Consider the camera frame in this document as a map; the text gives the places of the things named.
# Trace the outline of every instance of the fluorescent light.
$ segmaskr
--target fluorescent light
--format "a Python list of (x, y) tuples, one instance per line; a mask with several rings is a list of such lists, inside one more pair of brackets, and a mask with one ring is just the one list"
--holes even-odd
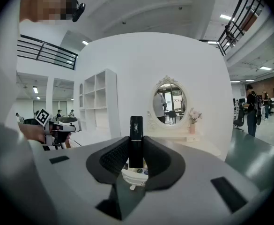
[(34, 90), (35, 93), (38, 93), (37, 87), (33, 87), (33, 90)]
[(220, 17), (221, 17), (221, 18), (228, 19), (228, 20), (230, 20), (230, 19), (231, 19), (231, 17), (230, 17), (230, 16), (226, 16), (226, 15), (223, 15), (223, 14), (221, 14), (221, 15), (220, 15)]
[(271, 68), (265, 67), (265, 66), (260, 67), (260, 69), (267, 70), (267, 71), (271, 70)]

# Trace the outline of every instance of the white curved wall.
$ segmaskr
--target white curved wall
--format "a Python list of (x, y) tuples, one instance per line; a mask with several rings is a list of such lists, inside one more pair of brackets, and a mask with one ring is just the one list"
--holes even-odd
[(232, 90), (218, 49), (165, 33), (130, 33), (94, 41), (80, 52), (76, 63), (75, 111), (79, 110), (79, 81), (106, 68), (117, 74), (122, 136), (129, 135), (130, 116), (143, 116), (146, 125), (151, 90), (168, 75), (187, 89), (188, 105), (203, 113), (202, 133), (225, 159), (232, 133)]

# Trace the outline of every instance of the pink flowers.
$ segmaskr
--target pink flowers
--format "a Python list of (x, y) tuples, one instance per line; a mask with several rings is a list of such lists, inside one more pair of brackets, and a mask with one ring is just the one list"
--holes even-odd
[(202, 119), (202, 113), (195, 111), (194, 108), (191, 108), (189, 117), (190, 117), (191, 123), (196, 123), (197, 119)]

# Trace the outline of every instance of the balcony railing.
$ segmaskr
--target balcony railing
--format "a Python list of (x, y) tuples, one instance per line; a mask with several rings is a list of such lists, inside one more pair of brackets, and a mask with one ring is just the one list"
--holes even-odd
[(239, 0), (236, 9), (227, 24), (229, 28), (224, 29), (222, 35), (218, 39), (217, 44), (223, 56), (225, 56), (228, 52), (227, 50), (234, 47), (244, 33), (248, 31), (262, 12), (264, 6), (265, 3), (263, 0)]
[(17, 56), (48, 62), (74, 70), (77, 54), (45, 41), (20, 35), (17, 42)]

